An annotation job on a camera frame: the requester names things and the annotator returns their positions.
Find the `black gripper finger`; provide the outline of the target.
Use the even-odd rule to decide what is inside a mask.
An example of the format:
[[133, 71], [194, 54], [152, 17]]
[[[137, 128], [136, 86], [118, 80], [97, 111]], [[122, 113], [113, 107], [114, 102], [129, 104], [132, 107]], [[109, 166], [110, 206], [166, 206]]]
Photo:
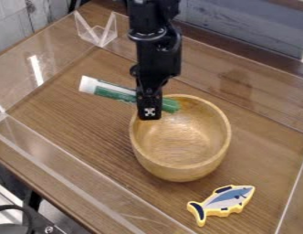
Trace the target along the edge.
[[138, 79], [137, 79], [137, 65], [133, 65], [129, 69], [129, 75], [134, 78], [136, 80], [136, 87], [138, 86]]
[[136, 87], [137, 117], [142, 121], [158, 120], [162, 110], [162, 91], [160, 88], [142, 90], [142, 85]]

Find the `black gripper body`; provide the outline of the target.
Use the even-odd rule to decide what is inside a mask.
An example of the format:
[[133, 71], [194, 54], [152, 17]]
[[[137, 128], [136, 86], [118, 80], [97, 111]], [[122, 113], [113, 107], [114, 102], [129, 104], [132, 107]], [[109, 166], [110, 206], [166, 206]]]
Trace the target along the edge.
[[165, 85], [166, 80], [179, 75], [181, 33], [171, 24], [156, 33], [128, 34], [137, 47], [137, 79], [142, 90]]

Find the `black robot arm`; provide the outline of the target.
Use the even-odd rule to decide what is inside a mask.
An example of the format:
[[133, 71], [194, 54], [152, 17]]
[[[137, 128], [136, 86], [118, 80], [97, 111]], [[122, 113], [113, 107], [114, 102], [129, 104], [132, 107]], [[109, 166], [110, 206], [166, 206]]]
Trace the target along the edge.
[[136, 43], [137, 64], [129, 69], [136, 78], [137, 117], [158, 120], [162, 87], [179, 75], [181, 32], [171, 25], [179, 0], [126, 0], [128, 38]]

